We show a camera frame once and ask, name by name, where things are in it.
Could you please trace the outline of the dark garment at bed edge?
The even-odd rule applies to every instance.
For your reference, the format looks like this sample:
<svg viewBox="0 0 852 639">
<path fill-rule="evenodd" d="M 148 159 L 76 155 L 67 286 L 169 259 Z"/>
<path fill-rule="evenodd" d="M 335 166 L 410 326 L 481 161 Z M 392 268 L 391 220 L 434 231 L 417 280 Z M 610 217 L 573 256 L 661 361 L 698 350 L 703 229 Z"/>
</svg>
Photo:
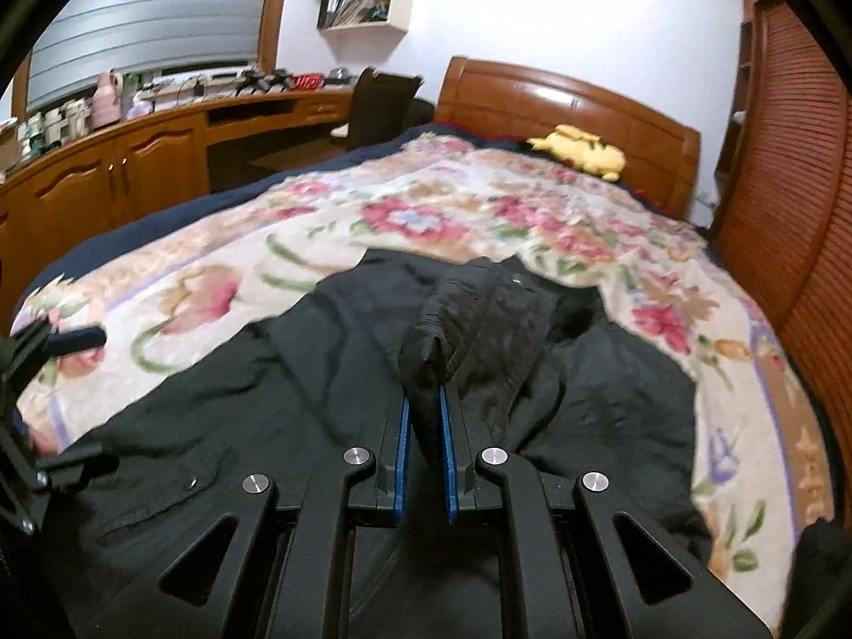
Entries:
<svg viewBox="0 0 852 639">
<path fill-rule="evenodd" d="M 794 553 L 781 637 L 850 637 L 850 533 L 819 521 Z"/>
</svg>

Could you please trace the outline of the yellow plush toy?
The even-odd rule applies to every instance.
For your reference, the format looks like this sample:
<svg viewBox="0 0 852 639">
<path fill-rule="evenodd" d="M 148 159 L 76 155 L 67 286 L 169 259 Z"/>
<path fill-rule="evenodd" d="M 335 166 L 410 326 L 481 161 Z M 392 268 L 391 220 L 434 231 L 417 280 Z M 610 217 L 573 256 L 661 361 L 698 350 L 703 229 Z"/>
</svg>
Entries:
<svg viewBox="0 0 852 639">
<path fill-rule="evenodd" d="M 531 137 L 527 144 L 536 152 L 547 153 L 558 162 L 605 182 L 618 182 L 627 164 L 621 149 L 568 124 L 559 124 L 546 137 Z"/>
</svg>

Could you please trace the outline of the louvered wooden wardrobe door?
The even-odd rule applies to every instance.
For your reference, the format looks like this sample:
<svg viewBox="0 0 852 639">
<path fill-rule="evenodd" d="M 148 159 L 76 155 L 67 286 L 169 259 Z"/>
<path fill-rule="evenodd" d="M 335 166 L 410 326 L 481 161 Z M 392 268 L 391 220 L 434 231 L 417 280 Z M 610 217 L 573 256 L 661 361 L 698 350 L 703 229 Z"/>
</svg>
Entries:
<svg viewBox="0 0 852 639">
<path fill-rule="evenodd" d="M 797 519 L 850 519 L 850 93 L 784 0 L 742 0 L 745 117 L 720 258 L 767 319 L 754 349 Z"/>
</svg>

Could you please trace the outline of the red basket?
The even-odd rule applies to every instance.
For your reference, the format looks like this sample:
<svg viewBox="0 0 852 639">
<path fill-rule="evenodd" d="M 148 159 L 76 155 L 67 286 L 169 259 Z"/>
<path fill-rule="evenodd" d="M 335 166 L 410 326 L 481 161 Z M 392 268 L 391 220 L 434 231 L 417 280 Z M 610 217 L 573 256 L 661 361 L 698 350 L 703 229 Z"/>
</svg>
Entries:
<svg viewBox="0 0 852 639">
<path fill-rule="evenodd" d="M 323 87 L 325 75 L 323 73 L 301 73 L 293 75 L 293 88 L 298 91 L 316 91 Z"/>
</svg>

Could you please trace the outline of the floral blanket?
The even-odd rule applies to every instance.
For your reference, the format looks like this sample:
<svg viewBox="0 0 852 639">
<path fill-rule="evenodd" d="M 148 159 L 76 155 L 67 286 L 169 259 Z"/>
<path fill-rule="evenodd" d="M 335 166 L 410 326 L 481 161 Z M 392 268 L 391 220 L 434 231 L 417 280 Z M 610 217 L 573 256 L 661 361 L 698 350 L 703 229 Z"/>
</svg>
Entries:
<svg viewBox="0 0 852 639">
<path fill-rule="evenodd" d="M 543 157 L 426 133 L 361 166 L 307 171 L 79 278 L 30 293 L 18 325 L 99 323 L 107 345 L 51 362 L 23 419 L 69 446 L 243 326 L 296 305 L 371 248 L 464 263 L 519 257 L 670 356 L 696 385 L 692 495 L 710 568 L 771 629 L 783 620 L 797 519 L 777 405 L 754 356 L 767 319 L 686 222 Z"/>
</svg>

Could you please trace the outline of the grey window blind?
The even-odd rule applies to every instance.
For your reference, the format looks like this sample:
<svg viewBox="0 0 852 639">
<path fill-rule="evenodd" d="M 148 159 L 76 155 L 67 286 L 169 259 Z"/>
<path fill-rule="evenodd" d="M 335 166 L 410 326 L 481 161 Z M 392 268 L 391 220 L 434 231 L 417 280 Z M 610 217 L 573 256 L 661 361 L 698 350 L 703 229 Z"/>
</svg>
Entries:
<svg viewBox="0 0 852 639">
<path fill-rule="evenodd" d="M 257 58 L 264 0 L 69 0 L 33 46 L 28 110 L 91 87 L 108 71 Z"/>
</svg>

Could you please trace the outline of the pink thermos jug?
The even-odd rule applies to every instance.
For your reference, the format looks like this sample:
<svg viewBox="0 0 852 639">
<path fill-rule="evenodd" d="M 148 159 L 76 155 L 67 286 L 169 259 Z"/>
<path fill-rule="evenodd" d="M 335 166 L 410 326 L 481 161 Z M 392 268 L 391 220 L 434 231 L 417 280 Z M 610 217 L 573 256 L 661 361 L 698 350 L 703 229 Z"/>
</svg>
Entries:
<svg viewBox="0 0 852 639">
<path fill-rule="evenodd" d="M 110 69 L 98 77 L 97 88 L 91 98 L 91 126 L 94 130 L 111 126 L 121 120 L 121 94 L 123 75 Z"/>
</svg>

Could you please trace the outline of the wooden headboard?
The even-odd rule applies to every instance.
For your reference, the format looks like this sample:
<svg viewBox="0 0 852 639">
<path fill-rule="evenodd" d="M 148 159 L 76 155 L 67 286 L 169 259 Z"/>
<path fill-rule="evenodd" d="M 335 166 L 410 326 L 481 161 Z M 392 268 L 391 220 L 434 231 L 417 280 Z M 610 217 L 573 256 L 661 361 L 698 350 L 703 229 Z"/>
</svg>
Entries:
<svg viewBox="0 0 852 639">
<path fill-rule="evenodd" d="M 491 140 L 544 137 L 559 124 L 578 127 L 625 153 L 628 187 L 672 218 L 689 214 L 699 133 L 609 89 L 556 72 L 455 56 L 435 120 Z"/>
</svg>

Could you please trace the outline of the black jacket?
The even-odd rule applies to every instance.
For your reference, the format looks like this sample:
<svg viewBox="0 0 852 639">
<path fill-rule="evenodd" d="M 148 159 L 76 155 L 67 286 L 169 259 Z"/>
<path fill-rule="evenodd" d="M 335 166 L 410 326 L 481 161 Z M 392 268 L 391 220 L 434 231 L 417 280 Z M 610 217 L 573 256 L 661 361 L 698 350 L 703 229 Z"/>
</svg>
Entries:
<svg viewBox="0 0 852 639">
<path fill-rule="evenodd" d="M 696 388 L 594 289 L 517 260 L 373 250 L 90 431 L 65 606 L 92 637 L 564 636 L 621 612 L 592 470 L 661 529 L 641 576 L 706 561 Z"/>
</svg>

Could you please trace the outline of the wooden desk cabinet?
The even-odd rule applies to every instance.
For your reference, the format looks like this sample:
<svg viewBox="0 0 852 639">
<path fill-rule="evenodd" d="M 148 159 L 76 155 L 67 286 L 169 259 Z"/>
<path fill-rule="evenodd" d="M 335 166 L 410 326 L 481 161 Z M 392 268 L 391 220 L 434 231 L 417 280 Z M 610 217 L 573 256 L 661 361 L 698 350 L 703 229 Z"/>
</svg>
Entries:
<svg viewBox="0 0 852 639">
<path fill-rule="evenodd" d="M 351 91 L 199 101 L 119 122 L 13 171 L 2 185 L 2 330 L 36 275 L 77 245 L 209 192 L 208 149 L 347 120 Z"/>
</svg>

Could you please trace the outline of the dark wooden chair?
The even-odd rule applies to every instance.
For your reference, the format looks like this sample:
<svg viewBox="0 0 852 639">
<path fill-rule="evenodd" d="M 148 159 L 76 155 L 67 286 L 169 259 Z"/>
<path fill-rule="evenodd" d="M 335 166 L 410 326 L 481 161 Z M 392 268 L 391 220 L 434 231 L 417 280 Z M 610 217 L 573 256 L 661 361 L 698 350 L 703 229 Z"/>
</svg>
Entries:
<svg viewBox="0 0 852 639">
<path fill-rule="evenodd" d="M 408 108 L 422 84 L 422 77 L 365 68 L 355 84 L 348 121 L 335 127 L 329 136 L 348 152 L 390 142 L 403 132 Z"/>
</svg>

